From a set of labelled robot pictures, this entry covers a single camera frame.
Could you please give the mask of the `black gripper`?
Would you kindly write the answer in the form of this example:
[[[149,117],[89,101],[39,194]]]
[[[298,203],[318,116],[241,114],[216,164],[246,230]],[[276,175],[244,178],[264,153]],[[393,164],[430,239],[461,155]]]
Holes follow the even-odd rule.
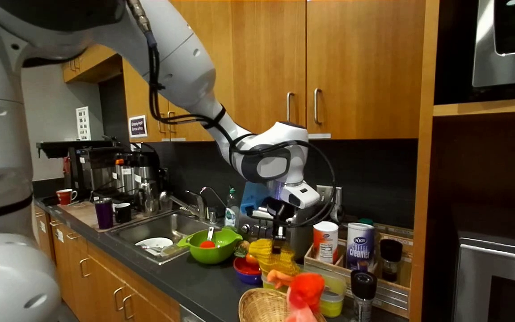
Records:
[[[303,260],[312,237],[312,221],[303,212],[271,205],[248,207],[237,216],[235,228],[246,239],[269,237],[289,248],[296,262]]]

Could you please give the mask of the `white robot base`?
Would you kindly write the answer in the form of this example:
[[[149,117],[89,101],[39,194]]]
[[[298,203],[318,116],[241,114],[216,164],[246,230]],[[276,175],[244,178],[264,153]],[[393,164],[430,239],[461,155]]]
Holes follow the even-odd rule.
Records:
[[[0,232],[0,322],[51,322],[58,302],[51,259],[30,237]]]

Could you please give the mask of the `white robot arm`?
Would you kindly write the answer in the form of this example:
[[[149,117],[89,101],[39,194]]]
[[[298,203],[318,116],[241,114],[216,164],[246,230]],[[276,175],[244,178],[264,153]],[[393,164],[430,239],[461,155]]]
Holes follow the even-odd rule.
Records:
[[[221,157],[250,182],[275,182],[296,209],[318,203],[305,182],[307,130],[285,121],[260,133],[235,125],[214,96],[214,65],[169,0],[0,0],[0,230],[17,226],[31,201],[31,166],[21,67],[67,60],[90,44],[121,55],[148,82],[148,103],[166,98],[214,137]]]

